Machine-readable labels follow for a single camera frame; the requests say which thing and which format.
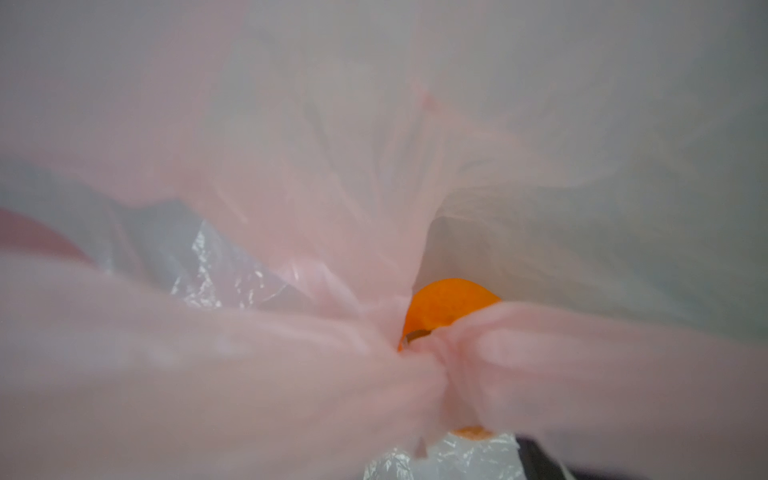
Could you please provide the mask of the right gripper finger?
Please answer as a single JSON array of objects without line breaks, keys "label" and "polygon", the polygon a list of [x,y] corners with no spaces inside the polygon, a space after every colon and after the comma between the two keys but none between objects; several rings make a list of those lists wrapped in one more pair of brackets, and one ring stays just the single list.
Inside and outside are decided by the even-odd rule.
[{"label": "right gripper finger", "polygon": [[545,454],[536,442],[522,437],[516,437],[516,442],[527,480],[569,480],[573,478],[562,465]]}]

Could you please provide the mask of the pink plastic bag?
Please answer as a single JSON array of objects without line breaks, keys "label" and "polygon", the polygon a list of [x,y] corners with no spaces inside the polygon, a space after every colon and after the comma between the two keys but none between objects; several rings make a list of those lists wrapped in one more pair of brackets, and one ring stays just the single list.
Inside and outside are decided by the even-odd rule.
[{"label": "pink plastic bag", "polygon": [[1,208],[5,479],[767,475],[763,1],[5,1]]}]

